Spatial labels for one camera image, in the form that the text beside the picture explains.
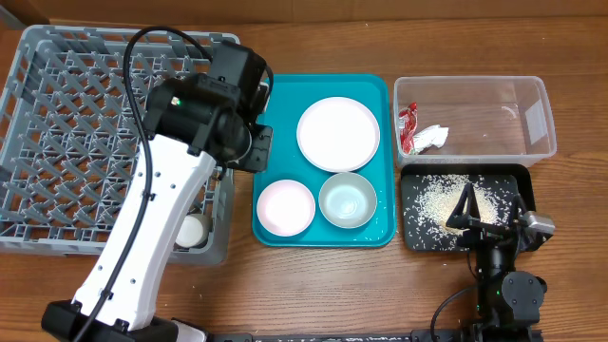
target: red wrapper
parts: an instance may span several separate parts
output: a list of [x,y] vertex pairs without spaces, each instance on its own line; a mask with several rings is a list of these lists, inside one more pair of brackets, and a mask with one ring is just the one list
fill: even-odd
[[406,109],[399,112],[399,132],[401,148],[409,154],[414,148],[414,133],[418,125],[418,106],[411,103]]

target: bowl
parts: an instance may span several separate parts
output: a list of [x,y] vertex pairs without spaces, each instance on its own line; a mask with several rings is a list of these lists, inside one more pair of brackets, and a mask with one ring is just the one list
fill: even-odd
[[257,199],[257,218],[271,234],[292,237],[313,222],[315,203],[311,191],[295,180],[268,185]]
[[314,166],[348,172],[368,163],[380,144],[380,126],[363,104],[331,97],[308,107],[296,130],[297,145]]
[[345,229],[366,224],[373,217],[377,203],[371,183],[351,172],[331,176],[319,193],[319,207],[325,219]]

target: white cup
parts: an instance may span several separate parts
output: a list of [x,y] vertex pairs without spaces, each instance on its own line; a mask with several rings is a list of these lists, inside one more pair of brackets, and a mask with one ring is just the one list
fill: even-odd
[[211,220],[203,214],[188,215],[183,219],[175,242],[182,248],[201,245],[209,237]]

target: pink bowl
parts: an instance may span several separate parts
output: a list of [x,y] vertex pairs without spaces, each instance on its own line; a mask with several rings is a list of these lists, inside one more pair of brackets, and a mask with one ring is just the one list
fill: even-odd
[[311,191],[295,180],[278,180],[268,185],[257,199],[257,218],[270,233],[292,237],[313,222],[315,211]]

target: teal tray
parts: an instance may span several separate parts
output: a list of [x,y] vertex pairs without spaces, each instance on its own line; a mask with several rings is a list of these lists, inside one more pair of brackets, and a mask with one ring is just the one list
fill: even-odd
[[[321,214],[319,191],[333,173],[309,163],[300,152],[295,138],[297,123],[304,111],[315,102],[333,96],[351,98],[365,105],[380,126],[378,151],[370,162],[355,171],[373,185],[378,206],[367,224],[350,230],[334,226]],[[271,101],[266,112],[257,120],[274,130],[268,168],[254,175],[252,226],[262,243],[276,247],[382,247],[389,243],[397,229],[389,109],[387,85],[374,75],[275,76]],[[301,182],[311,190],[316,201],[313,223],[294,237],[277,237],[269,233],[257,218],[257,199],[262,190],[280,180]]]

